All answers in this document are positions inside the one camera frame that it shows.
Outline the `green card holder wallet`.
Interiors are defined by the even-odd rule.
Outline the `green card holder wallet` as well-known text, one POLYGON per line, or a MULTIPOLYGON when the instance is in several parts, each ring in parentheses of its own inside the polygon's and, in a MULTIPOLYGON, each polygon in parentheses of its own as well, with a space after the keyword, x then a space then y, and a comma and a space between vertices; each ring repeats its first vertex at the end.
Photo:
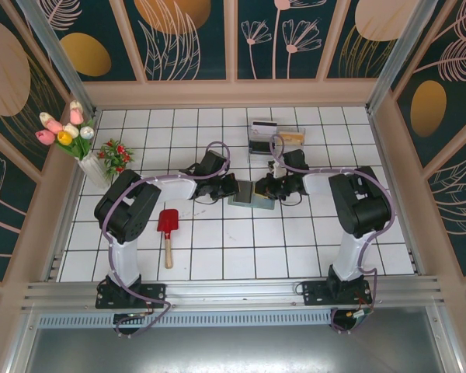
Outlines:
POLYGON ((275 207, 275 201, 270 200, 267 198, 262 198, 259 195, 256 195, 254 193, 254 186, 255 183, 253 183, 252 187, 252 202, 250 204, 241 204, 239 202, 235 201, 235 196, 232 195, 228 198, 228 204, 231 206, 236 206, 236 207, 247 207, 247 208, 252 208, 252 209, 264 209, 264 210, 273 210, 275 207))

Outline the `gold card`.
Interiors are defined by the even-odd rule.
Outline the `gold card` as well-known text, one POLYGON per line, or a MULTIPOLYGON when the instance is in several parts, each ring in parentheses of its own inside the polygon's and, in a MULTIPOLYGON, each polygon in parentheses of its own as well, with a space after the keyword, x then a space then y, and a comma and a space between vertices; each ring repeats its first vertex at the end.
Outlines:
POLYGON ((304 145, 304 134, 300 132, 281 131, 275 139, 276 145, 285 147, 301 147, 304 145))

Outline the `white card with black stripe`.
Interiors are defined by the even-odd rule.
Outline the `white card with black stripe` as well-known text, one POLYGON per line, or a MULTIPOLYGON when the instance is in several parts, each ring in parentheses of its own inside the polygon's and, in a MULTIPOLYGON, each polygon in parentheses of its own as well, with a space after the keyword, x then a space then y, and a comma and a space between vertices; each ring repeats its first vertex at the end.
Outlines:
POLYGON ((250 133, 254 136, 271 136, 277 132, 277 122, 254 120, 250 125, 250 133))

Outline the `red toy shovel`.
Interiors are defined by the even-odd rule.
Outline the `red toy shovel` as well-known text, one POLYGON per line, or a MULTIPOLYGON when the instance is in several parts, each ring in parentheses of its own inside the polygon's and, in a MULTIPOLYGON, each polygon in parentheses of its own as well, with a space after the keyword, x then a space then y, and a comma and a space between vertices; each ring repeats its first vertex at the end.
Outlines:
POLYGON ((179 228, 179 212, 176 209, 165 209, 160 212, 157 231, 164 235, 165 268, 173 267, 171 233, 179 228))

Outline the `small red flower plant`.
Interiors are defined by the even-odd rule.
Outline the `small red flower plant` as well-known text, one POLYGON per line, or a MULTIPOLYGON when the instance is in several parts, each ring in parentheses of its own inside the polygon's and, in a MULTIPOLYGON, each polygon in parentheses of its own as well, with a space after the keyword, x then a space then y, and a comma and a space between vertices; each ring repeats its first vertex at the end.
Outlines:
POLYGON ((118 140, 109 139, 102 144, 101 149, 96 153, 99 160, 103 162, 108 176, 121 174, 130 162, 133 162, 134 151, 127 148, 118 140))

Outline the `white ribbed vase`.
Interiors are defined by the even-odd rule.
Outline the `white ribbed vase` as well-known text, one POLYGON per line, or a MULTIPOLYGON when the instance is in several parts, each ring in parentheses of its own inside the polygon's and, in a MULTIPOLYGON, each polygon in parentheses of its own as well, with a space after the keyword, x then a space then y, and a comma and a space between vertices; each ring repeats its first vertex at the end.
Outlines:
POLYGON ((108 187, 110 182, 106 169, 96 155, 92 152, 78 160, 78 165, 86 177, 98 188, 108 187))

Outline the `artificial tulip bouquet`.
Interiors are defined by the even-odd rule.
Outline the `artificial tulip bouquet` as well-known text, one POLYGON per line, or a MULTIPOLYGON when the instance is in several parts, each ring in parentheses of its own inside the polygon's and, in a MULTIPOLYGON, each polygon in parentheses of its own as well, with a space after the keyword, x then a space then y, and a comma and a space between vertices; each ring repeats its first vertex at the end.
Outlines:
POLYGON ((35 136, 43 145, 57 145, 69 155, 82 161, 91 152, 91 141, 95 136, 93 119, 85 120, 81 103, 73 100, 69 104, 69 121, 62 124, 49 113, 41 112, 39 119, 43 130, 35 136))

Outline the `aluminium frame rail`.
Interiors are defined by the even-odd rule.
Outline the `aluminium frame rail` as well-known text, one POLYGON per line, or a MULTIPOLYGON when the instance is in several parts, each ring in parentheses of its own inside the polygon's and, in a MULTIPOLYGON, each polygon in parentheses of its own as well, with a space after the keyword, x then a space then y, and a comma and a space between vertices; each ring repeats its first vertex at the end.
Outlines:
MULTIPOLYGON (((166 300, 172 310, 251 311, 302 309, 300 279, 252 281, 170 281, 166 300)), ((376 308, 442 305, 445 296, 434 276, 382 276, 377 279, 376 308)), ((28 284, 23 312, 94 312, 95 282, 28 284)))

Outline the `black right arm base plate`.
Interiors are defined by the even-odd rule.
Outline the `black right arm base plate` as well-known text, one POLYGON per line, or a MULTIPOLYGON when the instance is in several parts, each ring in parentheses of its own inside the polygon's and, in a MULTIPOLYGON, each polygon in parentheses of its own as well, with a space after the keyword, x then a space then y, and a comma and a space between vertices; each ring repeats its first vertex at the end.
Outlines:
POLYGON ((333 285, 328 281, 304 281, 301 284, 305 305, 358 306, 360 300, 369 305, 372 302, 370 285, 366 280, 356 279, 333 285))

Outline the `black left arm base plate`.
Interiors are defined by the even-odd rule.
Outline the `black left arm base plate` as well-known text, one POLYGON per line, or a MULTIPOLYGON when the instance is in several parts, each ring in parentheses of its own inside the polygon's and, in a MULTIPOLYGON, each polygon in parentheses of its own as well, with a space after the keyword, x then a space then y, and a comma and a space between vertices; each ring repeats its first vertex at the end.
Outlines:
MULTIPOLYGON (((130 289, 146 298, 165 300, 164 284, 135 283, 130 289)), ((118 284, 109 282, 98 286, 95 307, 97 309, 146 309, 143 299, 135 297, 125 291, 118 284)))

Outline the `aluminium frame post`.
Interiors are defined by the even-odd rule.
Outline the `aluminium frame post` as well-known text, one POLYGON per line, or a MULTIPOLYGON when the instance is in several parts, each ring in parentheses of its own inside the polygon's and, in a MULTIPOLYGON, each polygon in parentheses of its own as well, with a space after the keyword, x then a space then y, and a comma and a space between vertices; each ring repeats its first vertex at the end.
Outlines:
POLYGON ((30 21, 34 32, 49 53, 53 63, 57 66, 71 93, 82 104, 85 114, 93 118, 96 107, 89 98, 89 94, 85 90, 77 71, 64 52, 57 35, 44 17, 40 6, 36 0, 16 0, 16 2, 23 11, 24 16, 30 21))
POLYGON ((429 22, 438 0, 419 0, 414 8, 405 28, 395 43, 388 59, 386 60, 381 73, 374 85, 374 88, 367 99, 366 109, 369 116, 375 115, 381 103, 386 97, 391 84, 397 74, 405 64, 411 50, 420 38, 424 27, 429 22))

